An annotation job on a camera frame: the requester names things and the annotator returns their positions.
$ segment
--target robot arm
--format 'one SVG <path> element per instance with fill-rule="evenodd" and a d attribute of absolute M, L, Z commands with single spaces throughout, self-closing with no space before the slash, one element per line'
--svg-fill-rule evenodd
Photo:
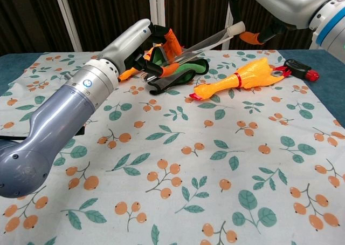
<path fill-rule="evenodd" d="M 23 142 L 0 140 L 0 195 L 17 198 L 39 188 L 58 152 L 113 92 L 126 69 L 134 66 L 158 77 L 164 74 L 163 68 L 143 59 L 140 45 L 160 40 L 167 50 L 179 54 L 171 34 L 148 19 L 138 21 L 32 114 L 30 133 Z"/>
<path fill-rule="evenodd" d="M 274 19 L 260 33 L 244 32 L 250 44 L 264 44 L 287 30 L 310 28 L 313 41 L 345 63 L 345 1 L 341 0 L 256 0 Z M 229 0 L 234 23 L 240 19 L 238 0 Z"/>

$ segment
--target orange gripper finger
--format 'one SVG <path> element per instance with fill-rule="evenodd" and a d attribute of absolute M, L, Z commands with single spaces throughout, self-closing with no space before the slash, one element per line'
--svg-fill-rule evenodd
<path fill-rule="evenodd" d="M 241 38 L 242 41 L 252 45 L 263 45 L 264 43 L 258 41 L 259 34 L 260 33 L 243 32 L 239 35 L 239 38 Z"/>
<path fill-rule="evenodd" d="M 168 76 L 172 75 L 178 69 L 178 66 L 179 66 L 178 63 L 173 63 L 167 67 L 162 67 L 163 73 L 160 76 L 160 78 L 164 78 L 164 77 L 168 77 Z"/>
<path fill-rule="evenodd" d="M 169 29 L 169 32 L 166 35 L 164 35 L 164 37 L 166 38 L 167 43 L 174 52 L 174 54 L 180 55 L 182 53 L 182 48 L 172 29 Z"/>

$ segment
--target black strap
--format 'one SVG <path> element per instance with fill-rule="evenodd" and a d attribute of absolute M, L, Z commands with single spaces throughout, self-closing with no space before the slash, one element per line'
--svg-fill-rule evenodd
<path fill-rule="evenodd" d="M 76 134 L 77 135 L 84 135 L 85 134 L 85 126 L 83 126 Z M 26 139 L 27 136 L 7 136 L 7 135 L 0 135 L 0 140 L 6 141 L 23 141 Z"/>

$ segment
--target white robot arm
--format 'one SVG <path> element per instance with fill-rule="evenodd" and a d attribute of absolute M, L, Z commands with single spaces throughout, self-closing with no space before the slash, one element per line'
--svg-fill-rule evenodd
<path fill-rule="evenodd" d="M 256 0 L 276 20 L 263 32 L 242 40 L 262 44 L 287 29 L 310 28 L 313 42 L 345 63 L 345 1 L 344 0 Z"/>

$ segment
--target gray robot arm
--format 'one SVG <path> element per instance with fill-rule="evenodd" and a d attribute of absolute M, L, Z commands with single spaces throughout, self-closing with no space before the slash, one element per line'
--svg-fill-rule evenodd
<path fill-rule="evenodd" d="M 162 68 L 143 61 L 140 45 L 166 28 L 143 19 L 88 61 L 30 118 L 21 143 L 0 140 L 0 195 L 17 198 L 39 188 L 59 151 L 118 85 L 118 76 L 136 66 L 159 76 Z"/>

